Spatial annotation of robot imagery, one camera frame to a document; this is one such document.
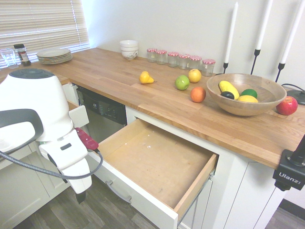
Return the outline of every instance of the gray floor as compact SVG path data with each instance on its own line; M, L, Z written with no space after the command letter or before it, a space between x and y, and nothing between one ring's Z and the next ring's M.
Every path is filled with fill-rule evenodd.
M278 208L266 229L305 229L305 221Z
M92 176L85 202L72 188L60 193L14 229L156 229L129 204ZM305 229L305 221L278 208L266 229Z

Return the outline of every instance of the wooden bowl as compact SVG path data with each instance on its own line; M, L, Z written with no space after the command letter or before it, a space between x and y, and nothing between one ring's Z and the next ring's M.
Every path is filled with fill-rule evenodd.
M221 80L230 82L239 94L249 88L256 90L258 103L241 102L221 96L219 88ZM281 85L256 75L220 74L210 78L206 85L209 94L222 109L240 116L264 113L276 107L287 96L286 90Z

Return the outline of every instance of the open drawer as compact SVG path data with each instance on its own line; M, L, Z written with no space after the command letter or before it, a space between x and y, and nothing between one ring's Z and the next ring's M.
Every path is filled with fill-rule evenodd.
M213 171L217 155L137 119L100 143L95 174L161 229L176 229ZM87 157L92 168L99 157Z

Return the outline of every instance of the yellow pear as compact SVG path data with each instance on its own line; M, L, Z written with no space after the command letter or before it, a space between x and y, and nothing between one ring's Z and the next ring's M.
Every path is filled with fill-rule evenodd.
M147 71L144 71L141 73L139 80L141 83L153 83L154 82L153 78L149 75L149 73Z

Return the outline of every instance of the jar lid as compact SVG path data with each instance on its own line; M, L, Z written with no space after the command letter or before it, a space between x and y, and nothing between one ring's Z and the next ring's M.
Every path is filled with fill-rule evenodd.
M169 56L178 56L179 53L178 52L169 52L167 55L169 55Z
M192 61L200 61L201 60L201 57L200 56L190 56L190 59Z
M202 63L205 63L205 64L215 64L216 61L213 60L213 59L205 59L205 60L202 61Z
M186 54L179 54L179 58L187 59L189 58Z
M14 48L15 48L15 49L23 49L23 48L25 48L25 47L24 47L24 44L15 44L15 45L14 45Z
M148 52L156 52L157 49L147 49Z
M157 54L166 54L167 51L166 50L158 50L156 51Z

